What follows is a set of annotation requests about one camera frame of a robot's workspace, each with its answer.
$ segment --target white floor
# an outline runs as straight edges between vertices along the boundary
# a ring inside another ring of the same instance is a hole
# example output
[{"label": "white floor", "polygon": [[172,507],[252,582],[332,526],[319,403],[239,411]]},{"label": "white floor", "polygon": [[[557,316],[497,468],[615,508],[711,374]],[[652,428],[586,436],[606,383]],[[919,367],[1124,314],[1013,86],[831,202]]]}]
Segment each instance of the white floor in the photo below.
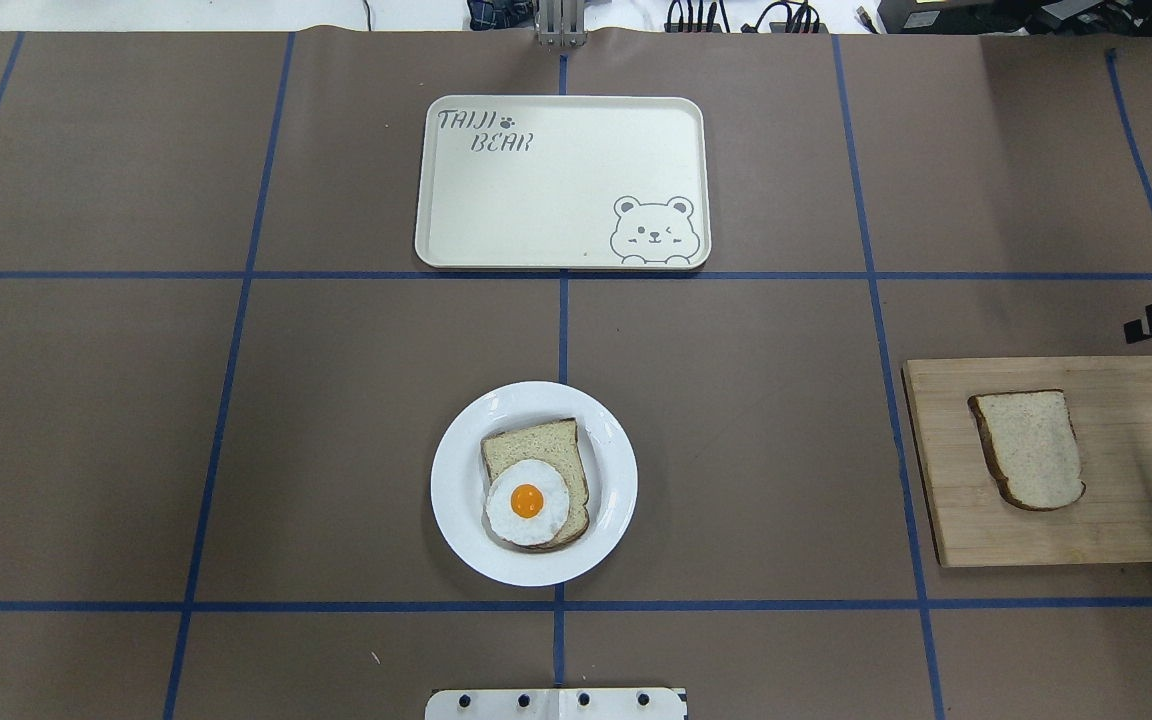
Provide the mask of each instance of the white floor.
[{"label": "white floor", "polygon": [[[463,0],[370,0],[376,29],[465,29]],[[865,32],[855,9],[878,0],[814,0],[831,32]],[[664,25],[668,0],[589,0],[590,28]],[[732,29],[755,22],[767,0],[727,0]],[[771,17],[780,18],[773,13]],[[0,31],[287,31],[332,24],[366,29],[362,0],[0,0]]]}]

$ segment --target bear ear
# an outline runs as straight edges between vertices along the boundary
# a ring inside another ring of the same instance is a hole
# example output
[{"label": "bear ear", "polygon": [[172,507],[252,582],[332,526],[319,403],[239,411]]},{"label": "bear ear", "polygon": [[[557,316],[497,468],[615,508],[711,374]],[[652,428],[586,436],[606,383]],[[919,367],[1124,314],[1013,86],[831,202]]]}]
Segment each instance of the bear ear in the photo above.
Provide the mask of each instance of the bear ear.
[{"label": "bear ear", "polygon": [[616,214],[624,215],[626,213],[628,213],[628,211],[637,209],[637,206],[639,205],[641,202],[637,200],[637,197],[627,195],[626,197],[622,197],[622,199],[616,200]]},{"label": "bear ear", "polygon": [[670,199],[666,202],[666,205],[680,211],[680,213],[689,218],[691,217],[692,211],[695,211],[695,207],[691,205],[691,200],[688,200],[685,197],[670,197]]}]

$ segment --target egg white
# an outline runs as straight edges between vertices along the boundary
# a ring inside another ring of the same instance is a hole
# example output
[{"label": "egg white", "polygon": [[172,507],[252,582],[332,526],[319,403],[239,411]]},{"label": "egg white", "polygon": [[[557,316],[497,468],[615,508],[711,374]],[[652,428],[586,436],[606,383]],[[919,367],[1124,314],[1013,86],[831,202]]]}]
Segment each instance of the egg white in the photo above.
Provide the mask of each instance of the egg white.
[{"label": "egg white", "polygon": [[[544,503],[533,518],[522,518],[513,510],[513,491],[521,484],[530,484],[540,491]],[[567,493],[563,477],[548,462],[521,460],[508,467],[488,488],[486,514],[492,532],[522,547],[535,547],[558,537],[567,521],[571,498]]]}]

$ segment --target white round plate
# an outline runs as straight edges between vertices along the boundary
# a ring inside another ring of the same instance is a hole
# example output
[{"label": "white round plate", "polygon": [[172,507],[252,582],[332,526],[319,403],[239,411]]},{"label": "white round plate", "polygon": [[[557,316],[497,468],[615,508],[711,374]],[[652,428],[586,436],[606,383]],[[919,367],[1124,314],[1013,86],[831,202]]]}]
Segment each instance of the white round plate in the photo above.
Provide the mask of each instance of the white round plate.
[{"label": "white round plate", "polygon": [[[551,552],[517,548],[488,529],[483,438],[563,418],[576,418],[589,530]],[[639,467],[621,424],[593,397],[556,382],[509,384],[471,402],[438,444],[430,477],[434,520],[456,555],[486,577],[523,588],[562,583],[599,564],[630,525],[638,495]]]}]

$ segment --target white bracket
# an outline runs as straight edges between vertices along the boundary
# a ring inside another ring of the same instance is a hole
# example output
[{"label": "white bracket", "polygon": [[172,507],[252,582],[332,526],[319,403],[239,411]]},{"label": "white bracket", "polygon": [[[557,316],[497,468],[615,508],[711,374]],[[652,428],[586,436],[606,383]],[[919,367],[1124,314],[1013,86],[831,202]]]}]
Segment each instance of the white bracket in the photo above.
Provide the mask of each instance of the white bracket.
[{"label": "white bracket", "polygon": [[687,720],[681,688],[439,691],[425,720]]},{"label": "white bracket", "polygon": [[543,47],[585,45],[585,0],[538,0],[536,40]]}]

